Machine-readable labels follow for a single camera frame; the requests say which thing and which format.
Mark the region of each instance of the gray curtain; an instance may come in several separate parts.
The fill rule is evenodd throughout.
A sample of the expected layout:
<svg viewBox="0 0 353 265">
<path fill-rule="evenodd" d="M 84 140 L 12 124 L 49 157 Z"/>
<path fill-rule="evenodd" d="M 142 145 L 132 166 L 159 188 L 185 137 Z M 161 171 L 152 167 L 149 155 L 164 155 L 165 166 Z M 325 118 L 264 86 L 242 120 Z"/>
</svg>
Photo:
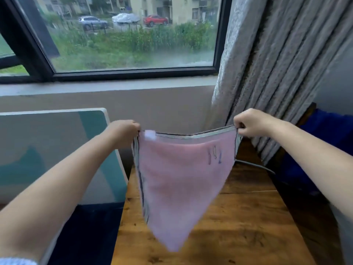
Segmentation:
<svg viewBox="0 0 353 265">
<path fill-rule="evenodd" d="M 297 123 L 353 39 L 352 0 L 233 0 L 206 129 L 256 108 Z M 253 145 L 266 164 L 279 149 Z"/>
</svg>

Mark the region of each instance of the person's left arm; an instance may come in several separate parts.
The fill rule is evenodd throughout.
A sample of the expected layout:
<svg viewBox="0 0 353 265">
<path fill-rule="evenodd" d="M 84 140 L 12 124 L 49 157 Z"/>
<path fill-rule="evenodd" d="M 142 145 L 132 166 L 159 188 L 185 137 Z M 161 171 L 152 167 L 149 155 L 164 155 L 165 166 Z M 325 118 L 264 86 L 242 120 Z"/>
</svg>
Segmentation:
<svg viewBox="0 0 353 265">
<path fill-rule="evenodd" d="M 112 122 L 22 191 L 0 211 L 0 258 L 39 262 L 50 241 L 70 217 L 91 179 L 115 149 L 130 146 L 140 125 Z"/>
</svg>

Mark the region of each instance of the hand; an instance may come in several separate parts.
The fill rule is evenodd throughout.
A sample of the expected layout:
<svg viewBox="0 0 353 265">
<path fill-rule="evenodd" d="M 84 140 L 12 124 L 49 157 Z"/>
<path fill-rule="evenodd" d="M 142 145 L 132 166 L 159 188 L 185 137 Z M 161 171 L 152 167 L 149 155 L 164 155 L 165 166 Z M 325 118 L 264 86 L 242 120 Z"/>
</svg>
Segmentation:
<svg viewBox="0 0 353 265">
<path fill-rule="evenodd" d="M 234 117 L 238 133 L 247 137 L 271 137 L 271 130 L 280 121 L 257 109 L 248 109 Z"/>
<path fill-rule="evenodd" d="M 114 149 L 128 148 L 140 128 L 140 124 L 133 120 L 118 120 L 111 122 L 102 135 L 113 143 Z"/>
</svg>

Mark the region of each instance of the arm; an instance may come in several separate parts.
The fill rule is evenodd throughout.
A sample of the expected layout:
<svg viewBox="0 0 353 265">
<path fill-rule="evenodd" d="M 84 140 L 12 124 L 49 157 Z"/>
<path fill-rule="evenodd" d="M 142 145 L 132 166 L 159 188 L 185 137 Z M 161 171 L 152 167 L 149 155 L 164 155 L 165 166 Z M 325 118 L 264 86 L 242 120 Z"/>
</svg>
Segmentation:
<svg viewBox="0 0 353 265">
<path fill-rule="evenodd" d="M 353 156 L 302 129 L 262 111 L 249 109 L 234 117 L 238 132 L 276 140 L 301 166 L 326 198 L 353 220 Z"/>
<path fill-rule="evenodd" d="M 112 122 L 0 211 L 0 257 L 38 262 L 104 159 L 113 150 L 128 147 L 139 128 L 132 120 Z"/>
</svg>

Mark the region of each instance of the sleeve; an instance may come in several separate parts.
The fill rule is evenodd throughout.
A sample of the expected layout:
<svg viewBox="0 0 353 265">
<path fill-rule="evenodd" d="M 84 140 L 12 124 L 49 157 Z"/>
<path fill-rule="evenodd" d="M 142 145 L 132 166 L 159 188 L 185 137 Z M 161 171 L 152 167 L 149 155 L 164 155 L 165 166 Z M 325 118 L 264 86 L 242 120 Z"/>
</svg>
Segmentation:
<svg viewBox="0 0 353 265">
<path fill-rule="evenodd" d="M 21 258 L 0 258 L 0 265 L 38 265 L 33 260 Z"/>
</svg>

